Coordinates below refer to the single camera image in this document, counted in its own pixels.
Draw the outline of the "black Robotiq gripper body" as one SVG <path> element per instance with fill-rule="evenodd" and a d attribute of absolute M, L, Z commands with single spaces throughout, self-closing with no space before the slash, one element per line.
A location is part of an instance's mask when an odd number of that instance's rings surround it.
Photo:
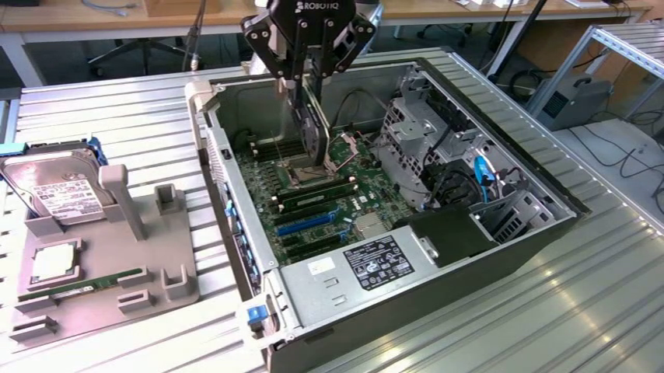
<path fill-rule="evenodd" d="M 320 46 L 324 20 L 333 18 L 348 23 L 357 15 L 354 1 L 269 1 L 272 21 L 296 47 L 297 35 L 308 46 Z"/>

